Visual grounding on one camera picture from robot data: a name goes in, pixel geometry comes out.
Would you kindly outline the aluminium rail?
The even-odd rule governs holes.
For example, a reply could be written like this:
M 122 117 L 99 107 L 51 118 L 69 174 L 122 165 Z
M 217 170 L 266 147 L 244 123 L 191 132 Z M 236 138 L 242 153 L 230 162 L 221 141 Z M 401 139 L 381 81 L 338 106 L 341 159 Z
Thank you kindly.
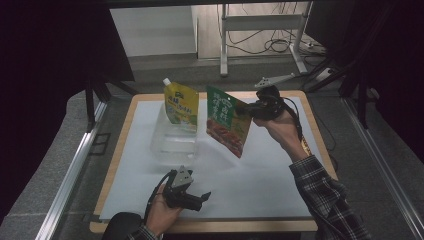
M 35 240 L 51 240 L 55 230 L 60 222 L 61 216 L 71 196 L 73 188 L 79 177 L 79 174 L 85 164 L 85 160 L 89 154 L 91 144 L 98 132 L 100 122 L 107 109 L 108 104 L 100 102 L 94 112 L 94 126 L 91 131 L 86 132 L 74 154 L 64 179 L 58 189 L 58 192 L 48 210 L 46 217 L 39 229 Z
M 371 132 L 359 121 L 357 111 L 351 101 L 342 98 L 341 103 L 344 105 L 349 118 L 351 119 L 356 131 L 365 145 L 365 148 L 375 163 L 383 181 L 385 182 L 415 239 L 424 240 L 424 221 L 389 167 L 386 158 L 383 156 L 380 148 L 376 144 Z

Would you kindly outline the black round object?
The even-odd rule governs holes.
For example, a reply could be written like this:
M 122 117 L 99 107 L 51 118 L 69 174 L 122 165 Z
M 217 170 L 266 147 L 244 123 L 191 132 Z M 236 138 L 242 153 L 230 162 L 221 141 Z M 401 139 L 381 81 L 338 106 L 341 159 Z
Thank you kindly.
M 109 221 L 101 240 L 124 240 L 129 234 L 135 232 L 141 223 L 142 218 L 139 214 L 117 213 Z

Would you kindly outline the clear plastic container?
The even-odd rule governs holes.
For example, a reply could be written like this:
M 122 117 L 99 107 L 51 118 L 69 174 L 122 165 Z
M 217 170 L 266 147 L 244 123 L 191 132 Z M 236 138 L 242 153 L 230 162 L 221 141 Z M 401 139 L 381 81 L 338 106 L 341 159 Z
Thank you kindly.
M 196 158 L 197 128 L 187 124 L 171 123 L 165 105 L 162 104 L 151 138 L 150 150 L 163 165 L 191 165 Z

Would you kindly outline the person's left hand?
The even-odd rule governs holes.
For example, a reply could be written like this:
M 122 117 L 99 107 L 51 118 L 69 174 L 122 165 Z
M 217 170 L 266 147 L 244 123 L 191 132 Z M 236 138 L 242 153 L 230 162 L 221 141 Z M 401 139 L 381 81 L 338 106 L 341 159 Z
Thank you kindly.
M 165 233 L 178 219 L 182 208 L 170 208 L 163 197 L 164 185 L 161 185 L 156 193 L 151 209 L 148 214 L 146 227 L 159 237 Z

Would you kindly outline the green and red snack packet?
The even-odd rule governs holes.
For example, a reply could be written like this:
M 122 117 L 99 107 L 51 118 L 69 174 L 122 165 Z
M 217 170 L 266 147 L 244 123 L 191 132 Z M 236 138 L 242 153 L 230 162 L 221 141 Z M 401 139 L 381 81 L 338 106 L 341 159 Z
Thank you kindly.
M 240 158 L 243 154 L 252 117 L 237 115 L 235 107 L 238 104 L 247 103 L 212 86 L 207 86 L 206 92 L 206 133 Z

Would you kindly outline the person's right hand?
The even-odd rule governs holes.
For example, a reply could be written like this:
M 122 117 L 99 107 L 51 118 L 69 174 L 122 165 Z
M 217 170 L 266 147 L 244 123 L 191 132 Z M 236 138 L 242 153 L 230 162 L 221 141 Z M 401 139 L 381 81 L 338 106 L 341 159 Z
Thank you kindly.
M 274 120 L 265 121 L 254 118 L 253 122 L 258 127 L 265 127 L 270 136 L 280 144 L 293 162 L 308 157 L 301 145 L 301 140 L 298 138 L 295 120 L 288 112 L 283 112 Z

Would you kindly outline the black metal stand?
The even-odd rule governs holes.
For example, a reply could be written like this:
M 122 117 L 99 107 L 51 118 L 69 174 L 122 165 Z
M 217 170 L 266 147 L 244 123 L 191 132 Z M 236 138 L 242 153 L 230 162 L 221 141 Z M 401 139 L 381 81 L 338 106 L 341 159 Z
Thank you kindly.
M 107 83 L 110 83 L 120 88 L 124 92 L 129 93 L 130 95 L 138 94 L 137 90 L 123 83 L 122 81 L 114 80 L 106 76 L 88 77 L 86 80 L 85 87 L 86 112 L 88 120 L 86 130 L 87 133 L 91 132 L 94 129 L 96 123 L 93 95 L 96 95 L 102 103 L 107 103 L 111 99 L 111 93 L 107 87 Z

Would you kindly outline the white table mat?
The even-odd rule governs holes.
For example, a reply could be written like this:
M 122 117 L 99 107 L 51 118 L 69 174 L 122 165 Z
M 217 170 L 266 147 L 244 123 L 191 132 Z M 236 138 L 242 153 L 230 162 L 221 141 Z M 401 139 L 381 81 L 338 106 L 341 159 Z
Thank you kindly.
M 100 213 L 109 220 L 118 212 L 142 215 L 154 187 L 174 167 L 150 148 L 162 101 L 140 101 L 125 141 L 114 181 Z M 267 130 L 252 125 L 243 154 L 236 157 L 208 136 L 206 102 L 199 108 L 199 130 L 190 194 L 209 192 L 200 211 L 185 210 L 183 219 L 259 219 L 307 217 L 309 212 L 289 169 L 291 160 Z

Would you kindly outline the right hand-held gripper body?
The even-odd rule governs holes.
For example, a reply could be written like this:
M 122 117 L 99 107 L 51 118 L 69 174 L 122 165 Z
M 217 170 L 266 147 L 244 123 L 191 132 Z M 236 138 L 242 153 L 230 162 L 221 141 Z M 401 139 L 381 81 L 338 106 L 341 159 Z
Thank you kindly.
M 258 89 L 256 92 L 258 100 L 248 104 L 248 113 L 253 118 L 269 121 L 280 116 L 285 110 L 288 110 L 289 106 L 280 96 L 276 85 L 291 80 L 294 77 L 294 73 L 277 77 L 263 77 L 254 85 Z

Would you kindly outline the black curtain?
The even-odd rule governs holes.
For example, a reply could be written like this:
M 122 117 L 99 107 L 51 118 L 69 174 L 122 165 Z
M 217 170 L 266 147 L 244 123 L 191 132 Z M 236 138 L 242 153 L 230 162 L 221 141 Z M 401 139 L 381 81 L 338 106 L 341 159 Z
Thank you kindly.
M 130 81 L 108 0 L 0 0 L 0 224 L 88 85 Z
M 315 0 L 306 34 L 340 66 L 351 62 L 382 7 L 393 8 L 363 63 L 376 108 L 424 160 L 424 0 Z

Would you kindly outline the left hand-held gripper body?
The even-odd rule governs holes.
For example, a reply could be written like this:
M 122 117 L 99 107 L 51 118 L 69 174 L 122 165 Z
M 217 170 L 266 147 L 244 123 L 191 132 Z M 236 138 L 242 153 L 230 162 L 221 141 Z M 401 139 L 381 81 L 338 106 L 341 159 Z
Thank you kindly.
M 171 170 L 169 178 L 163 189 L 163 197 L 170 208 L 182 208 L 181 202 L 184 197 L 190 197 L 186 190 L 193 182 L 190 171 L 184 166 L 178 170 Z

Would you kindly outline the black bracket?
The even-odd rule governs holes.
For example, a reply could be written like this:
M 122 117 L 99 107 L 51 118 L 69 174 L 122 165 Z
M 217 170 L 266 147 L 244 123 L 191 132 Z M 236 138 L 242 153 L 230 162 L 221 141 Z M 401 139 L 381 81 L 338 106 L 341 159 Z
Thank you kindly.
M 94 138 L 94 141 L 91 145 L 89 154 L 93 156 L 102 156 L 106 153 L 109 139 L 111 134 L 110 133 L 100 133 L 97 134 Z

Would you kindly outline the white metal desk frame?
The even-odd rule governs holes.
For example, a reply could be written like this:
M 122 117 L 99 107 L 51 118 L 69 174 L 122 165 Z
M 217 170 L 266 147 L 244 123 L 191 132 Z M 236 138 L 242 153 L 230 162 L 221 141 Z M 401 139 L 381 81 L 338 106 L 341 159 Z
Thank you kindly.
M 312 2 L 309 1 L 301 14 L 281 15 L 228 15 L 227 4 L 222 5 L 221 14 L 221 51 L 220 75 L 228 75 L 227 32 L 254 31 L 254 30 L 296 30 L 296 38 L 289 45 L 290 52 L 300 74 L 306 74 L 307 68 L 300 56 L 300 42 L 304 34 Z

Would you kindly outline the yellow green spout pouch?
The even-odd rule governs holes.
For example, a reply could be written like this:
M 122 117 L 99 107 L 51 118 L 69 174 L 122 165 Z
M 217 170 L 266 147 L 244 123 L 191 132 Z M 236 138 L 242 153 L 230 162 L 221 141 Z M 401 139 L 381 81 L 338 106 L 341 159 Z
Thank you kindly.
M 169 121 L 182 129 L 196 132 L 198 126 L 199 93 L 182 84 L 163 80 L 165 112 Z

